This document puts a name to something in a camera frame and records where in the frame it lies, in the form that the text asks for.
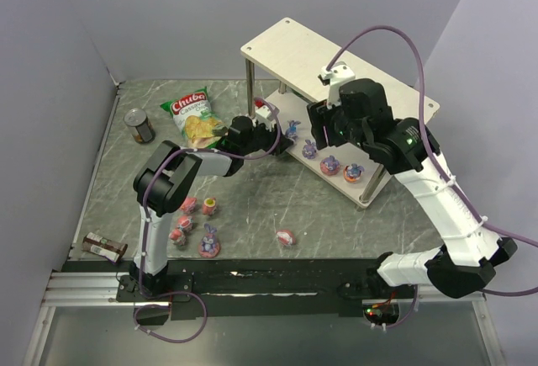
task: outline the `metal can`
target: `metal can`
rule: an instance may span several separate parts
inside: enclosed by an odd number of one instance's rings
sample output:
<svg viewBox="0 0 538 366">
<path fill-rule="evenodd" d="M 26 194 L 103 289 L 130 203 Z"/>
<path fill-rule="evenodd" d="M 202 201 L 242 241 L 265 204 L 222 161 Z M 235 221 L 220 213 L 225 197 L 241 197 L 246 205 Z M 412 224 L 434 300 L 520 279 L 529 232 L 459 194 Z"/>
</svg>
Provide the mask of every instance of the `metal can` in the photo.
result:
<svg viewBox="0 0 538 366">
<path fill-rule="evenodd" d="M 155 139 L 155 131 L 143 109 L 131 109 L 125 114 L 124 122 L 138 143 L 149 143 Z"/>
</svg>

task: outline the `gray floor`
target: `gray floor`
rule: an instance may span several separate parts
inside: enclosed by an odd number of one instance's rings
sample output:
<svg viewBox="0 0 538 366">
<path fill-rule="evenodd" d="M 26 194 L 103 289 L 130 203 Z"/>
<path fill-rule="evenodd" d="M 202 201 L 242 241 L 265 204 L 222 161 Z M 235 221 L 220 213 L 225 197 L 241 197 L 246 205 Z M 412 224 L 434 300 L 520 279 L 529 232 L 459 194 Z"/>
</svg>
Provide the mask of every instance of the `gray floor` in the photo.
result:
<svg viewBox="0 0 538 366">
<path fill-rule="evenodd" d="M 133 179 L 163 140 L 183 142 L 159 105 L 203 86 L 208 86 L 213 109 L 224 122 L 245 113 L 244 81 L 142 81 L 120 86 L 119 105 L 71 259 L 97 258 L 80 250 L 88 232 L 128 243 L 126 257 L 133 256 L 140 227 Z M 256 95 L 269 95 L 277 86 L 276 81 L 256 82 Z M 123 123 L 132 108 L 145 109 L 156 129 L 156 140 L 149 145 L 135 143 Z M 246 162 L 231 178 L 200 178 L 190 194 L 218 201 L 219 211 L 210 223 L 219 230 L 219 257 L 376 257 L 386 251 L 418 252 L 440 245 L 424 211 L 394 180 L 368 210 L 358 210 L 288 155 Z M 187 246 L 178 249 L 170 244 L 169 257 L 198 256 L 206 220 L 199 212 L 194 217 L 198 226 Z M 282 228 L 295 233 L 295 247 L 276 241 L 275 231 Z"/>
<path fill-rule="evenodd" d="M 184 338 L 200 320 L 168 321 L 158 332 Z M 387 334 L 364 320 L 336 315 L 213 317 L 195 340 L 174 345 L 133 328 L 130 308 L 59 308 L 41 366 L 86 365 L 354 365 L 490 364 L 472 304 L 421 303 Z"/>
</svg>

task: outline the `marble surface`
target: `marble surface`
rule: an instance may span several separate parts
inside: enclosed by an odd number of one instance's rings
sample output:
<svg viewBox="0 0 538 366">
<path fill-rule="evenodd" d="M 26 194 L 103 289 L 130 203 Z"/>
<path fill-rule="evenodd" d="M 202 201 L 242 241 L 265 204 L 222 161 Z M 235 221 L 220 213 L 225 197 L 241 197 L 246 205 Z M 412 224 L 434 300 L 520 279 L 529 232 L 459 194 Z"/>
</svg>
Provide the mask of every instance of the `marble surface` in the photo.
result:
<svg viewBox="0 0 538 366">
<path fill-rule="evenodd" d="M 183 142 L 159 105 L 204 86 L 208 86 L 213 110 L 224 122 L 246 112 L 245 81 L 159 80 L 120 85 L 119 104 L 71 260 L 101 259 L 80 249 L 89 232 L 128 243 L 125 257 L 133 257 L 140 228 L 133 179 L 163 140 Z M 256 82 L 256 95 L 267 96 L 277 87 L 277 81 Z M 139 145 L 132 139 L 123 122 L 132 108 L 147 112 L 157 134 L 152 143 Z M 287 154 L 245 162 L 230 178 L 199 178 L 190 195 L 218 200 L 219 210 L 209 222 L 219 230 L 220 258 L 376 257 L 386 251 L 419 252 L 440 245 L 424 211 L 395 180 L 367 210 L 360 210 Z M 206 219 L 198 211 L 194 220 L 187 245 L 169 244 L 169 257 L 198 257 Z M 297 245 L 278 243 L 275 231 L 279 229 L 291 230 Z"/>
</svg>

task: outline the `chip bag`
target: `chip bag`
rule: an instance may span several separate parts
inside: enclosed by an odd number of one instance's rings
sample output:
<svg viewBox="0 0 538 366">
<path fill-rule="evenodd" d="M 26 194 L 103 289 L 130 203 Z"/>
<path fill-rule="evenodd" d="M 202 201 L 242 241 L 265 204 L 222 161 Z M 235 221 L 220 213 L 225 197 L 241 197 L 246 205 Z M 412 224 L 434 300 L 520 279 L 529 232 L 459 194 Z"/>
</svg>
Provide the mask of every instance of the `chip bag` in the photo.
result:
<svg viewBox="0 0 538 366">
<path fill-rule="evenodd" d="M 207 88 L 163 103 L 161 108 L 172 116 L 188 147 L 213 147 L 228 131 L 211 110 Z"/>
</svg>

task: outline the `white wall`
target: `white wall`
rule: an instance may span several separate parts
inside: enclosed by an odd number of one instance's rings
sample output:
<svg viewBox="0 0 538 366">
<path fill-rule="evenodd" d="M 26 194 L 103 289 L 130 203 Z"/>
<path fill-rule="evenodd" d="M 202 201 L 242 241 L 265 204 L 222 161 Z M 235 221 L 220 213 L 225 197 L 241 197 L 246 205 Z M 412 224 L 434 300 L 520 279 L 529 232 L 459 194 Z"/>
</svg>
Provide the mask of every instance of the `white wall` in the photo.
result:
<svg viewBox="0 0 538 366">
<path fill-rule="evenodd" d="M 538 239 L 536 0 L 461 0 L 426 65 L 432 124 L 458 181 L 497 225 Z M 498 268 L 499 290 L 538 284 L 538 250 Z M 536 364 L 538 296 L 488 297 L 510 365 Z"/>
<path fill-rule="evenodd" d="M 433 50 L 459 0 L 72 0 L 116 80 L 244 78 L 239 49 L 283 17 L 336 43 L 374 24 L 392 24 Z M 412 57 L 391 34 L 352 48 L 405 82 Z"/>
<path fill-rule="evenodd" d="M 67 0 L 0 0 L 0 358 L 66 259 L 114 87 Z"/>
</svg>

